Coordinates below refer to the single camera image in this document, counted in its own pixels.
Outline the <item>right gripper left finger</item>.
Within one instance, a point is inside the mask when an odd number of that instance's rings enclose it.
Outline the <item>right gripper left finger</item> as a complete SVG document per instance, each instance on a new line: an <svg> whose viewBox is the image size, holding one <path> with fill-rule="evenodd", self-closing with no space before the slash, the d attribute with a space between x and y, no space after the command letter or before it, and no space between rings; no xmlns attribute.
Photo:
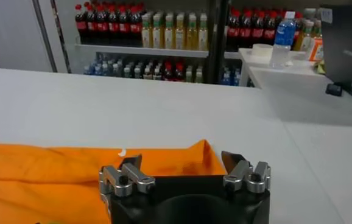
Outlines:
<svg viewBox="0 0 352 224"><path fill-rule="evenodd" d="M142 158L141 154L124 158L117 168L102 166L99 171L100 195L128 197L134 187L140 193L151 193L155 188L155 178L141 171Z"/></svg>

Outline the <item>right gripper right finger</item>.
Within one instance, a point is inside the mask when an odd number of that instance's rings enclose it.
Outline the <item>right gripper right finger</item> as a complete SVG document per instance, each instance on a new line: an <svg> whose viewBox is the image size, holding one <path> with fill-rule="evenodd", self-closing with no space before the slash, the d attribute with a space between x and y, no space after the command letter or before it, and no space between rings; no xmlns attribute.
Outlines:
<svg viewBox="0 0 352 224"><path fill-rule="evenodd" d="M223 177L223 185L228 192L237 192L243 186L254 194L262 194L270 190L271 167L265 161L259 161L255 167L241 154L221 152L222 162L227 175Z"/></svg>

